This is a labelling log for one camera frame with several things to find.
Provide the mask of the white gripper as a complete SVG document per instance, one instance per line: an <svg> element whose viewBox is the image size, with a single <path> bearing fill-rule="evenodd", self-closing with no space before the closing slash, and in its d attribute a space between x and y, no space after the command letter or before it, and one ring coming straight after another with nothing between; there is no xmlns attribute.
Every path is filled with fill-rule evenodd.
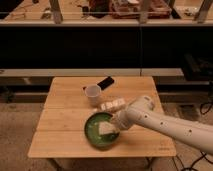
<svg viewBox="0 0 213 171"><path fill-rule="evenodd" d="M117 112L112 118L111 123L120 131L128 130L132 127L132 122L124 110Z"/></svg>

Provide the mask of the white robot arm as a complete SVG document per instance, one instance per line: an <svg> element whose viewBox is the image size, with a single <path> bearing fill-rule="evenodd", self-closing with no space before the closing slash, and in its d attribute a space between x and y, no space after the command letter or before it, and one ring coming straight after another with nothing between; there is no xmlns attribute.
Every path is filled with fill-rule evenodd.
<svg viewBox="0 0 213 171"><path fill-rule="evenodd" d="M111 122L120 131L142 126L213 155L213 126L154 111L149 96L140 96L115 114Z"/></svg>

